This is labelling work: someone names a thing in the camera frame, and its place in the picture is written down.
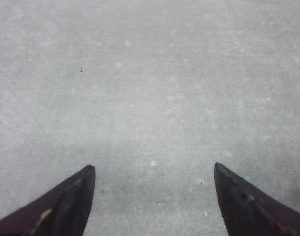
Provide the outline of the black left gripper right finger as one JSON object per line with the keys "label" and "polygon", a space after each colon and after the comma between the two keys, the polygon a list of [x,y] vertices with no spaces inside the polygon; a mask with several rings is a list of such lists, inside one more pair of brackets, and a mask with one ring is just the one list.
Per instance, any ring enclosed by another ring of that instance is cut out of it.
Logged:
{"label": "black left gripper right finger", "polygon": [[214,183],[230,236],[300,236],[300,213],[221,163],[214,165]]}

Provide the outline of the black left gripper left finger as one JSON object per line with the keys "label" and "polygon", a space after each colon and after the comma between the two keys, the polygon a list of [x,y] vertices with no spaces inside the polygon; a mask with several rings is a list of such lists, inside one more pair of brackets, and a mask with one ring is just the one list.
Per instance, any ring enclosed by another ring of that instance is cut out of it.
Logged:
{"label": "black left gripper left finger", "polygon": [[95,189],[87,165],[56,187],[0,220],[0,236],[82,236]]}

